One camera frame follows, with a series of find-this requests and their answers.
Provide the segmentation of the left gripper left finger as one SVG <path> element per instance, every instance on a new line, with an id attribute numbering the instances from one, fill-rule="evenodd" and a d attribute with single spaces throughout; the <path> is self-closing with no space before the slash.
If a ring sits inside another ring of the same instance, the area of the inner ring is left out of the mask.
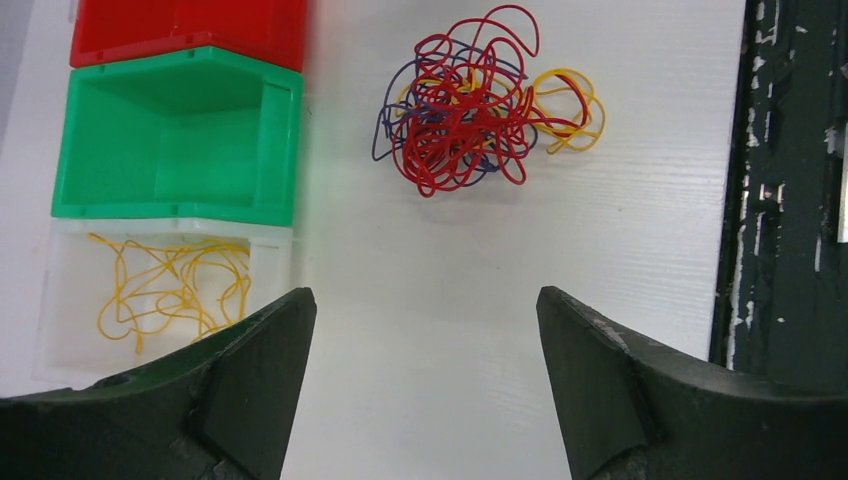
<path id="1" fill-rule="evenodd" d="M 5 479 L 276 479 L 312 343 L 297 288 L 199 342 L 82 389 L 1 402 Z"/>

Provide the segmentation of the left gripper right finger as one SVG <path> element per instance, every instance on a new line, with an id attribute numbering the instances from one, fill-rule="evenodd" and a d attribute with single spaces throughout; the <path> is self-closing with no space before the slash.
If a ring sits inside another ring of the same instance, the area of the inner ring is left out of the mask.
<path id="1" fill-rule="evenodd" d="M 740 373 L 554 286 L 536 311 L 575 479 L 843 479 L 847 397 Z"/>

